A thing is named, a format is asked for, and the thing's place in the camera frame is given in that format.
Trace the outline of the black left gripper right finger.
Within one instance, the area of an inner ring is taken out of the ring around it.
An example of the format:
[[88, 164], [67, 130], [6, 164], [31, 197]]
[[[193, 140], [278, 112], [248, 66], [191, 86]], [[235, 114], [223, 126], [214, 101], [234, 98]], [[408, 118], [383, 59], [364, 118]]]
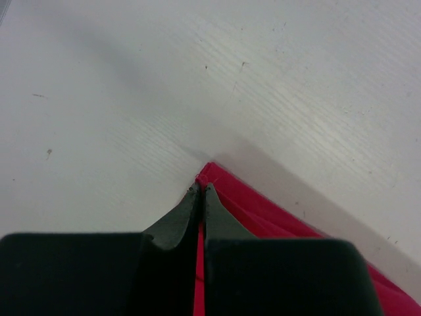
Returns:
[[204, 202], [207, 315], [381, 315], [367, 265], [350, 242], [262, 239], [221, 203]]

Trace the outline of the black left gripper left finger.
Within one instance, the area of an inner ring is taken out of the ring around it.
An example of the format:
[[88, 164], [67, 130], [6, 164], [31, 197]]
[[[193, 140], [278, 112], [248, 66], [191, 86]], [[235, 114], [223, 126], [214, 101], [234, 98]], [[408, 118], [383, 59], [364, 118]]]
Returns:
[[192, 315], [201, 189], [141, 232], [1, 239], [2, 315]]

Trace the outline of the red t shirt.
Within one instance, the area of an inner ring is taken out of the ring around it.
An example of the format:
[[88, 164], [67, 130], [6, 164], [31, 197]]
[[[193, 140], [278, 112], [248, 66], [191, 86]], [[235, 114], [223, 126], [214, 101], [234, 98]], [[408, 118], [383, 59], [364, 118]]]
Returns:
[[[212, 183], [222, 205], [249, 231], [261, 238], [323, 238], [324, 235], [271, 202], [213, 162], [196, 181], [202, 188]], [[385, 315], [419, 315], [420, 305], [371, 264], [370, 278]]]

